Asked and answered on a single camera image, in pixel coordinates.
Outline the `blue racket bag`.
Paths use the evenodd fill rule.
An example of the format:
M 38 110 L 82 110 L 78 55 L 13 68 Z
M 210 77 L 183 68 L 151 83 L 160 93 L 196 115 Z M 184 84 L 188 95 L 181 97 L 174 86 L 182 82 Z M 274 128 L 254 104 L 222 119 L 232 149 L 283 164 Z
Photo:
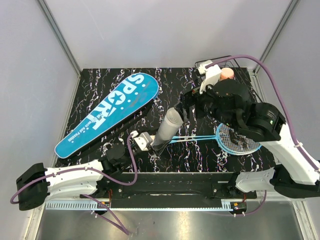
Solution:
M 77 153 L 154 100 L 158 92 L 159 84 L 153 76 L 128 76 L 56 145 L 55 154 L 66 159 Z

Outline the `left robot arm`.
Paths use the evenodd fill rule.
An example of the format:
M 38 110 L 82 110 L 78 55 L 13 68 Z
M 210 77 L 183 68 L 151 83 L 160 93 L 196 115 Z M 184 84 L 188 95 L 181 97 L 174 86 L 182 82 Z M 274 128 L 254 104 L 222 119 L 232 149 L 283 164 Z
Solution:
M 138 180 L 135 156 L 150 150 L 152 143 L 141 136 L 128 137 L 127 145 L 113 145 L 102 160 L 60 168 L 36 163 L 16 179 L 17 192 L 10 203 L 17 204 L 20 211 L 28 211 L 53 199 L 85 195 L 103 198 L 109 183 L 132 186 Z

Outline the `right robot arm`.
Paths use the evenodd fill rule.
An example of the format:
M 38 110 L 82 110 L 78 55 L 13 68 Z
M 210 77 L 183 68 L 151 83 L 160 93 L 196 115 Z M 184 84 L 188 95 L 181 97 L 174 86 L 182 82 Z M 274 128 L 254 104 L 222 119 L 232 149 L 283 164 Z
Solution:
M 274 105 L 255 102 L 245 84 L 225 79 L 200 88 L 186 90 L 174 105 L 186 121 L 190 107 L 197 118 L 211 117 L 237 134 L 260 143 L 278 159 L 279 164 L 258 172 L 233 174 L 227 185 L 228 195 L 239 198 L 251 191 L 274 190 L 291 199 L 315 198 L 320 195 L 320 162 L 294 142 L 289 119 Z

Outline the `white shuttlecock tube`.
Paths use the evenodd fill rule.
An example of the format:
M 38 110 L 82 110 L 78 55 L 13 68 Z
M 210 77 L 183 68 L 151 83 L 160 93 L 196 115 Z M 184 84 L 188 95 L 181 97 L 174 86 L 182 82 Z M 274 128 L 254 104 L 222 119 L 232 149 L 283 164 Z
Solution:
M 169 108 L 151 144 L 157 157 L 162 154 L 183 123 L 179 112 L 174 107 Z

